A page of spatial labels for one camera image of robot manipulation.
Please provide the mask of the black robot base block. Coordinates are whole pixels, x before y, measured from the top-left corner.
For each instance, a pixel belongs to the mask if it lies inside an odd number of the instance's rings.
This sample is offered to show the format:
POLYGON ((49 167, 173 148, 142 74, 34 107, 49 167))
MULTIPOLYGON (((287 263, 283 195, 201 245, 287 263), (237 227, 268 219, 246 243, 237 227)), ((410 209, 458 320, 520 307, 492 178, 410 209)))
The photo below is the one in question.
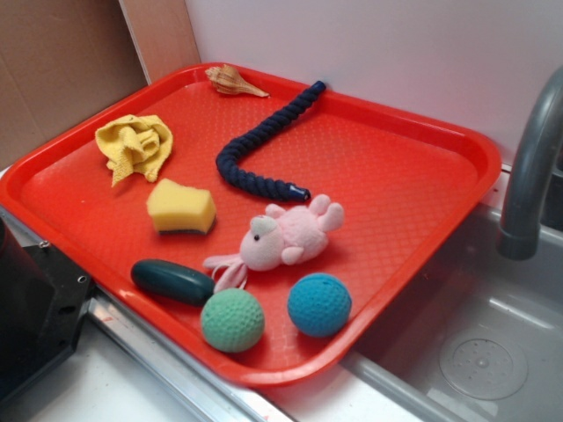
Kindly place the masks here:
POLYGON ((1 222, 1 402, 69 358, 87 313, 90 274, 53 245, 23 246, 1 222))

